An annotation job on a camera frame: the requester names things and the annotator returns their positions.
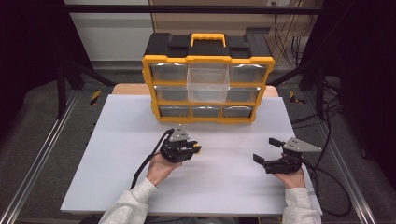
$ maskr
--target storage organizer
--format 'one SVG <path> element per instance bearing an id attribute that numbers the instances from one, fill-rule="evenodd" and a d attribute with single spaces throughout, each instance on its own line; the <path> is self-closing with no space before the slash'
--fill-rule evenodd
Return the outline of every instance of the storage organizer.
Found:
<path id="1" fill-rule="evenodd" d="M 158 121 L 249 123 L 275 61 L 263 35 L 151 35 L 143 77 Z"/>

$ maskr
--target clear plastic bin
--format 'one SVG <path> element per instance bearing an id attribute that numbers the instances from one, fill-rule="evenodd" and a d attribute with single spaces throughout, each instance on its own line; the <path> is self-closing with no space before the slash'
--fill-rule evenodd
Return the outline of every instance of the clear plastic bin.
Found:
<path id="1" fill-rule="evenodd" d="M 192 107 L 192 115 L 196 118 L 218 118 L 220 106 L 218 105 L 195 105 Z"/>
<path id="2" fill-rule="evenodd" d="M 187 65 L 184 63 L 152 63 L 154 81 L 186 81 Z"/>
<path id="3" fill-rule="evenodd" d="M 231 82 L 263 82 L 266 64 L 230 64 Z"/>
<path id="4" fill-rule="evenodd" d="M 260 87 L 230 87 L 227 93 L 228 102 L 254 102 Z"/>
<path id="5" fill-rule="evenodd" d="M 222 116 L 224 118 L 250 118 L 253 106 L 230 105 L 224 106 Z"/>
<path id="6" fill-rule="evenodd" d="M 224 103 L 229 87 L 227 64 L 195 63 L 189 65 L 187 92 L 190 102 Z"/>
<path id="7" fill-rule="evenodd" d="M 154 86 L 157 98 L 163 101 L 187 100 L 187 88 L 179 86 Z"/>
<path id="8" fill-rule="evenodd" d="M 159 105 L 161 117 L 188 117 L 188 105 Z"/>

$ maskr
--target white sweatshirt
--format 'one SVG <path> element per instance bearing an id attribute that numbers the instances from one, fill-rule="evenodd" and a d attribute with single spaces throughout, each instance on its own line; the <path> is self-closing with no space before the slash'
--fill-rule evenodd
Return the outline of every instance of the white sweatshirt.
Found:
<path id="1" fill-rule="evenodd" d="M 142 224 L 149 211 L 149 196 L 157 188 L 145 178 L 133 189 L 125 190 L 102 216 L 99 224 Z M 283 224 L 321 223 L 320 213 L 312 209 L 308 189 L 286 189 Z"/>

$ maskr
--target white table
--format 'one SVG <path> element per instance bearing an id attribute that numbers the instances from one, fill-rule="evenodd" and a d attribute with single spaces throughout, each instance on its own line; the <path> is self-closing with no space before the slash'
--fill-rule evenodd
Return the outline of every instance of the white table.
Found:
<path id="1" fill-rule="evenodd" d="M 61 210 L 104 213 L 130 188 L 134 173 L 163 132 L 173 127 L 178 124 L 155 119 L 150 96 L 108 95 Z M 191 141 L 198 141 L 202 152 L 184 161 L 159 185 L 150 197 L 149 215 L 257 217 L 283 213 L 283 185 L 252 159 L 256 153 L 277 160 L 281 149 L 270 146 L 268 138 L 287 141 L 294 136 L 282 98 L 263 98 L 251 124 L 200 122 L 181 127 Z M 320 211 L 312 183 L 308 178 L 305 181 L 311 202 Z"/>

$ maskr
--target hand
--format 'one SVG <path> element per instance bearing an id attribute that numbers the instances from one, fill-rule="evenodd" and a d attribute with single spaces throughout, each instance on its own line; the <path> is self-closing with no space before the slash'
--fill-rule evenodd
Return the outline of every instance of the hand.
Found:
<path id="1" fill-rule="evenodd" d="M 293 174 L 274 174 L 274 176 L 282 181 L 286 189 L 305 188 L 304 171 L 302 168 Z"/>
<path id="2" fill-rule="evenodd" d="M 168 177 L 173 170 L 181 166 L 181 162 L 172 163 L 163 158 L 160 154 L 155 155 L 148 166 L 147 179 L 155 186 L 160 184 L 166 177 Z"/>

